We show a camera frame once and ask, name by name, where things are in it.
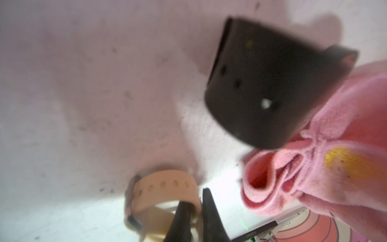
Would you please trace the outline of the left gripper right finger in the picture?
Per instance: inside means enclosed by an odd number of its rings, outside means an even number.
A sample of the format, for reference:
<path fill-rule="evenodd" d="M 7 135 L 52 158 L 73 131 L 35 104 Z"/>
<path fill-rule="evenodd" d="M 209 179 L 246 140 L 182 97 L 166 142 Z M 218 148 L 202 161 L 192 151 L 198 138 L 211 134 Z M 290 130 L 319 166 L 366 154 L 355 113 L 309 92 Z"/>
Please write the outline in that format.
<path fill-rule="evenodd" d="M 230 242 L 209 188 L 203 189 L 203 241 Z"/>

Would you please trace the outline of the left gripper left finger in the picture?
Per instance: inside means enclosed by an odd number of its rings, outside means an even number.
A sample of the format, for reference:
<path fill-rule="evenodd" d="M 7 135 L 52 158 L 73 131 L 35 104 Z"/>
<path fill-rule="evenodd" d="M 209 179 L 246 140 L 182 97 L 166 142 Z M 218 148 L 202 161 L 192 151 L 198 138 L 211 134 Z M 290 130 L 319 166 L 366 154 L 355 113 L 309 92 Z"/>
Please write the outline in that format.
<path fill-rule="evenodd" d="M 191 216 L 193 204 L 180 201 L 164 242 L 191 242 Z"/>

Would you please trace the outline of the beige looped watch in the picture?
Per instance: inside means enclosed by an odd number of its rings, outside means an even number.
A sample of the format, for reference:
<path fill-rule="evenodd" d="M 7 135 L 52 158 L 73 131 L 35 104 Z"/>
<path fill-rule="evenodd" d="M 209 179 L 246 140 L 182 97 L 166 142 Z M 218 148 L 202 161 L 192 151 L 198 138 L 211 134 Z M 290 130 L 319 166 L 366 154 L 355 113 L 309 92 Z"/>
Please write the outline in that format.
<path fill-rule="evenodd" d="M 125 193 L 125 224 L 139 235 L 140 242 L 161 242 L 177 211 L 172 203 L 193 206 L 191 224 L 201 214 L 202 205 L 196 180 L 189 173 L 166 169 L 144 177 L 134 176 Z"/>

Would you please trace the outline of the pink cloth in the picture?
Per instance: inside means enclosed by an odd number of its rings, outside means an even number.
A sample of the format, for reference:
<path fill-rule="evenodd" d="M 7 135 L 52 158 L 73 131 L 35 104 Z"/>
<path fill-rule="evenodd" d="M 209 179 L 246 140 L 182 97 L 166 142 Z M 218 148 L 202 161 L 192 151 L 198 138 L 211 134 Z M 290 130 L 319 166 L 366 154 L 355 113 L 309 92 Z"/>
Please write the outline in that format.
<path fill-rule="evenodd" d="M 241 196 L 261 216 L 298 201 L 387 239 L 387 63 L 356 68 L 283 148 L 245 157 Z"/>

